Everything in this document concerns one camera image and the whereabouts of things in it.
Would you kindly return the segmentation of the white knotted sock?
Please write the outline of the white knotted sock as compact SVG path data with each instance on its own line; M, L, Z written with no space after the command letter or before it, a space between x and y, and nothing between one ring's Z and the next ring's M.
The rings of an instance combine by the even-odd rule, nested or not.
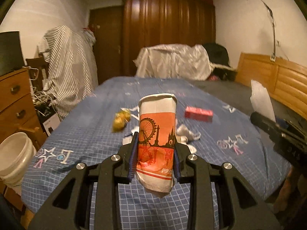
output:
M138 131L139 131L139 127L138 126L134 127L131 131L131 134L128 136L125 136L122 139L122 144L131 143L132 138L133 138L133 133L136 133ZM201 134L199 132L193 133L184 124L181 124L176 130L177 141L181 144L187 145L192 154L196 154L197 150L193 145L190 144L190 142L197 141L200 139L200 137L201 137Z

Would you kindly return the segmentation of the striped hanging cloth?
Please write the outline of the striped hanging cloth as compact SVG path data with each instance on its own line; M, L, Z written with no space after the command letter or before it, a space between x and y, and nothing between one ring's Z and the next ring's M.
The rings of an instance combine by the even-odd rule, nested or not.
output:
M44 93L62 121L98 86L93 46L96 39L89 29L73 31L65 25L48 30L38 51L48 64Z

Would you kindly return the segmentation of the red cardboard box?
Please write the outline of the red cardboard box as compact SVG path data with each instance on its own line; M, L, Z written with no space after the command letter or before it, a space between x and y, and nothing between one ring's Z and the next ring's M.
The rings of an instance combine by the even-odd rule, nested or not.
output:
M205 110L203 108L187 106L185 108L185 118L194 119L196 121L202 121L202 122L212 122L213 111Z

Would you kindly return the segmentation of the dark wooden door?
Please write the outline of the dark wooden door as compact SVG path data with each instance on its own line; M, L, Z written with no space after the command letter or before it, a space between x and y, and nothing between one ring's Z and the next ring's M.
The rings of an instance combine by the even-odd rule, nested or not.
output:
M88 26L96 39L93 52L99 84L123 75L122 23L123 6L103 7L90 11Z

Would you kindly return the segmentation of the wooden drawer chest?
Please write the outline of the wooden drawer chest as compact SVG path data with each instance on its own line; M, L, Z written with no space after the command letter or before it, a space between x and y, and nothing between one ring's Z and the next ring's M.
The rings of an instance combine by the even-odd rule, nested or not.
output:
M26 67L1 76L1 141L17 132L26 133L37 150L47 139L32 101Z

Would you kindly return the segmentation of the white plastic bucket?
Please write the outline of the white plastic bucket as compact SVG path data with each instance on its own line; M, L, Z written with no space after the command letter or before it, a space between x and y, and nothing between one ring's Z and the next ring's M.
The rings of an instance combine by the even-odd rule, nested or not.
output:
M1 143L0 151L1 181L9 187L19 186L36 148L26 133L18 132Z

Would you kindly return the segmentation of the yellow crumpled wrapper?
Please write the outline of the yellow crumpled wrapper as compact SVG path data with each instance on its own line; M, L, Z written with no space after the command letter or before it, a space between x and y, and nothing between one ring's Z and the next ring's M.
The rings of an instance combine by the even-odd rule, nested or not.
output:
M116 112L112 123L113 132L122 131L130 120L131 112L129 109L123 108Z

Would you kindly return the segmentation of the silver satin cloth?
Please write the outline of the silver satin cloth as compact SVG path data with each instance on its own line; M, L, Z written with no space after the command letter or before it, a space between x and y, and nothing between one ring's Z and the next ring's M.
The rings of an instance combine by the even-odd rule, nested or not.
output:
M141 78L182 78L206 80L212 73L207 51L202 45L162 44L144 47L134 60Z

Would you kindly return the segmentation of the blue checked bed sheet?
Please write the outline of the blue checked bed sheet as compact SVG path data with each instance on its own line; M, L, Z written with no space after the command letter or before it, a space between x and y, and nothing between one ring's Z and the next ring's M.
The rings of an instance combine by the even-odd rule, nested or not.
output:
M251 116L184 80L117 77L47 138L22 184L29 229L281 229L290 164Z

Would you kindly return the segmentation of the white bubble wrap sheet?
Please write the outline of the white bubble wrap sheet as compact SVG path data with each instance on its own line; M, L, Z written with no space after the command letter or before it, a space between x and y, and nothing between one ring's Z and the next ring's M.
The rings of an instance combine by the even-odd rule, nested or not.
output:
M267 89L258 81L251 80L250 101L255 112L276 122L273 106Z

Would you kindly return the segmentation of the dark wooden wardrobe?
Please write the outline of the dark wooden wardrobe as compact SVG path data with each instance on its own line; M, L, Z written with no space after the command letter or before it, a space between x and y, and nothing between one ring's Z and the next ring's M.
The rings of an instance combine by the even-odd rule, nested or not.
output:
M122 65L134 76L134 60L143 47L160 44L214 43L213 0L124 0Z

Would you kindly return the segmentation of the orange printed paper cup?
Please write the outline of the orange printed paper cup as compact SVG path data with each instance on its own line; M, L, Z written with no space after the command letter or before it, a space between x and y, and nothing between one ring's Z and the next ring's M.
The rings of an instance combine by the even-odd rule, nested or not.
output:
M159 198L174 185L176 105L174 94L152 94L139 101L136 177L147 192Z

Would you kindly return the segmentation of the black hat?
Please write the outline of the black hat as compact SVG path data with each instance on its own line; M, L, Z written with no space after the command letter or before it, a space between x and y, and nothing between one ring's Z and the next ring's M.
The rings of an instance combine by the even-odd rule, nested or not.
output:
M237 70L230 66L229 64L229 55L227 49L217 43L206 43L202 45L206 50L210 67L212 71L222 70L222 71L234 71Z

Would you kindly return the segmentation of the black monitor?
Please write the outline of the black monitor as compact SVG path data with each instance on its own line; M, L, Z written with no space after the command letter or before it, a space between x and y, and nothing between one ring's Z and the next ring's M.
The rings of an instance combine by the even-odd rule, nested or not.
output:
M24 66L19 31L0 33L1 76L17 71Z

